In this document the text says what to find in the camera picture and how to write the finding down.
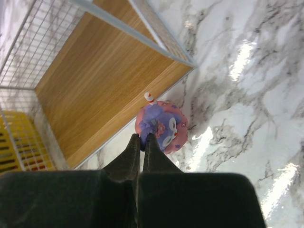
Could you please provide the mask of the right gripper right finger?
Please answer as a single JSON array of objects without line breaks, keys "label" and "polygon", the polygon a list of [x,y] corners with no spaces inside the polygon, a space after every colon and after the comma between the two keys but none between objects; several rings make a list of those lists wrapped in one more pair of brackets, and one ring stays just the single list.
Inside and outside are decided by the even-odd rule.
[{"label": "right gripper right finger", "polygon": [[182,172],[147,138],[138,179],[141,228],[264,228],[254,186],[237,173]]}]

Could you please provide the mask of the purple bunny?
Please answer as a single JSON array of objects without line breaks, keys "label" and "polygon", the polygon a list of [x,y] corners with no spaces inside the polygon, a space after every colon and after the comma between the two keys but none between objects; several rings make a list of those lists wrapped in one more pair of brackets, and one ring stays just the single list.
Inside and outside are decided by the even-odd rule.
[{"label": "purple bunny", "polygon": [[148,135],[152,133],[164,154],[178,151],[188,138],[188,119],[178,106],[157,101],[149,92],[144,94],[144,98],[148,104],[140,109],[135,121],[141,150],[145,151]]}]

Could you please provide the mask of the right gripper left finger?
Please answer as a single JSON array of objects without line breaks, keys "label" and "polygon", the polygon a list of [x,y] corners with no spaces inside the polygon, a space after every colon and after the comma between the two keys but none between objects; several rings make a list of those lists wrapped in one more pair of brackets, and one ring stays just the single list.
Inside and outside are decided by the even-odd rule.
[{"label": "right gripper left finger", "polygon": [[140,139],[99,170],[12,171],[0,177],[3,228],[135,228]]}]

